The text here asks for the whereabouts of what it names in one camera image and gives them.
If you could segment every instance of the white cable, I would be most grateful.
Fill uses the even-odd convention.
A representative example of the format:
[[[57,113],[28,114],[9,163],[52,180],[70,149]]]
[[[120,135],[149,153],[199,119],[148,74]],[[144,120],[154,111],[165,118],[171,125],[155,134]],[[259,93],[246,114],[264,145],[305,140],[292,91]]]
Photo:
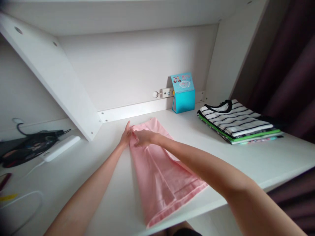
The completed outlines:
[[[21,199],[23,199],[23,198],[25,198],[25,197],[27,197],[27,196],[29,196],[29,195],[36,194],[36,193],[39,194],[39,196],[40,196],[40,204],[39,204],[38,208],[37,208],[36,211],[34,211],[34,213],[33,213],[19,228],[17,228],[11,235],[16,234],[21,228],[23,228],[28,222],[30,222],[30,221],[35,217],[35,215],[40,211],[40,209],[41,209],[42,206],[43,206],[44,195],[43,195],[43,193],[42,193],[41,191],[36,190],[36,191],[30,192],[30,193],[27,193],[27,194],[23,195],[22,197],[19,197],[19,198],[15,199],[14,201],[12,201],[12,202],[10,202],[10,203],[8,203],[8,204],[6,204],[6,205],[0,207],[0,210],[2,210],[2,209],[4,209],[4,208],[6,208],[6,207],[12,205],[12,204],[15,203],[15,202],[17,202],[17,201],[19,201],[19,200],[21,200]]]
[[[17,180],[14,184],[16,184],[16,183],[18,183],[19,181],[21,181],[22,179],[24,179],[24,178],[25,178],[26,176],[28,176],[33,170],[35,170],[37,167],[41,166],[41,165],[44,164],[44,163],[45,163],[45,161],[42,161],[42,162],[39,163],[38,165],[34,166],[26,175],[24,175],[22,178],[20,178],[19,180]],[[0,193],[1,193],[2,191],[6,190],[6,189],[8,189],[8,188],[10,188],[10,187],[12,187],[12,186],[14,186],[14,185],[9,185],[8,187],[6,187],[6,188],[0,190]]]
[[[26,176],[28,176],[33,170],[35,170],[37,167],[41,166],[42,164],[44,164],[45,161],[42,161],[41,163],[39,163],[38,165],[34,166],[33,169],[31,169],[26,175],[24,175],[20,180],[24,179]]]

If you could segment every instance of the forearm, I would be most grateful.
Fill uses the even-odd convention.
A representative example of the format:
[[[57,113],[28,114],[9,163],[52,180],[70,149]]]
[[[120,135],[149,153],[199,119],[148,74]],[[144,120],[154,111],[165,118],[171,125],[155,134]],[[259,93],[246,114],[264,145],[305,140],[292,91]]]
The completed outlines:
[[[244,235],[305,235],[252,179],[232,165],[162,135],[153,143],[171,152],[227,200]]]
[[[102,200],[125,146],[118,145],[107,160],[77,190],[45,235],[83,235]]]
[[[153,142],[171,152],[224,198],[255,185],[248,176],[212,154],[162,135]]]

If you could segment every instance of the pink shirt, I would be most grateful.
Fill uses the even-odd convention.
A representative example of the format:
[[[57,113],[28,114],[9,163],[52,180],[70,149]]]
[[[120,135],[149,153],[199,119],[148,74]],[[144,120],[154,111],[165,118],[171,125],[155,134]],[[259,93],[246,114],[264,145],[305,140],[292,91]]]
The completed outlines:
[[[151,130],[173,139],[156,118],[132,127]],[[157,145],[134,147],[133,135],[130,150],[133,157],[140,198],[147,228],[152,227],[189,202],[208,185],[198,178],[174,155]]]

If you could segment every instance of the cartoon sticker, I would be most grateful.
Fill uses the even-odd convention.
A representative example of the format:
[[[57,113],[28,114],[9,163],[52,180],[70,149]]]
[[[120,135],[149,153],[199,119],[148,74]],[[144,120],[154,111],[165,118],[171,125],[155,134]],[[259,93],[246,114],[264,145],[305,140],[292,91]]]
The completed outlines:
[[[190,82],[185,80],[179,84],[182,88],[188,88],[190,86]]]

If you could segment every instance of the black and white striped shirt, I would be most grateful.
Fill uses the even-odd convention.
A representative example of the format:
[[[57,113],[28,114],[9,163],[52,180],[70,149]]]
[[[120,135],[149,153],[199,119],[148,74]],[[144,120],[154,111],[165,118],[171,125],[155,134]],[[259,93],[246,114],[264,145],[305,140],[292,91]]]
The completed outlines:
[[[269,122],[256,119],[260,114],[236,99],[226,100],[217,107],[205,105],[200,112],[209,122],[233,137],[273,127]]]

